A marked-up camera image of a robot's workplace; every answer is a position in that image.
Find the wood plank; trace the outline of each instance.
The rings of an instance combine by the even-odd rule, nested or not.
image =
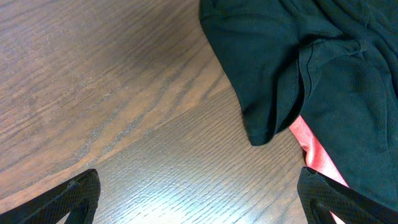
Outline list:
[[[250,145],[230,88],[99,164],[95,223],[306,223],[302,166],[289,130]]]
[[[198,2],[0,1],[0,213],[229,87]]]

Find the dark green cloth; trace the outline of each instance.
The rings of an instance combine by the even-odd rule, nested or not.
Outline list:
[[[301,114],[352,189],[398,210],[398,1],[200,6],[251,143]]]

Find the black plastic part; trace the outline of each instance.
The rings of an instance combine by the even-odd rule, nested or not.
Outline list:
[[[398,223],[398,213],[303,167],[297,185],[298,195],[309,224],[335,223],[330,212],[350,223]]]
[[[98,173],[89,169],[48,192],[2,215],[0,223],[93,223],[101,187]]]

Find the brown wood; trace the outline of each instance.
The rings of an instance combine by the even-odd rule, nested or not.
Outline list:
[[[249,147],[230,88],[200,28],[198,1],[0,0],[0,213],[94,167],[104,186],[98,223],[127,220],[149,208],[174,209],[165,207],[168,202],[156,207],[144,195],[138,203],[133,197],[139,195],[120,190],[141,189],[145,180],[158,180],[147,190],[162,184],[166,190],[153,195],[169,198],[170,205],[179,198],[196,201],[179,206],[192,217],[202,214],[203,222],[220,214],[244,220],[260,213],[259,220],[302,220],[295,191],[302,166],[297,143],[284,133],[262,149]],[[214,115],[198,114],[213,110],[209,104],[215,102],[220,110]],[[177,138],[187,127],[192,136]],[[237,169],[257,158],[262,159],[255,166]],[[288,165],[277,165],[282,162]],[[201,187],[204,182],[209,186]],[[176,190],[181,192],[171,197]],[[246,191],[260,193],[248,197],[252,193]],[[223,204],[215,210],[213,199],[220,195]],[[129,213],[119,210],[133,206]],[[244,208],[253,209],[245,216]]]

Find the wooden table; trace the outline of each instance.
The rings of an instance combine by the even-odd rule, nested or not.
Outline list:
[[[95,223],[305,223],[300,146],[252,147],[193,0],[0,0],[0,213],[95,168]]]

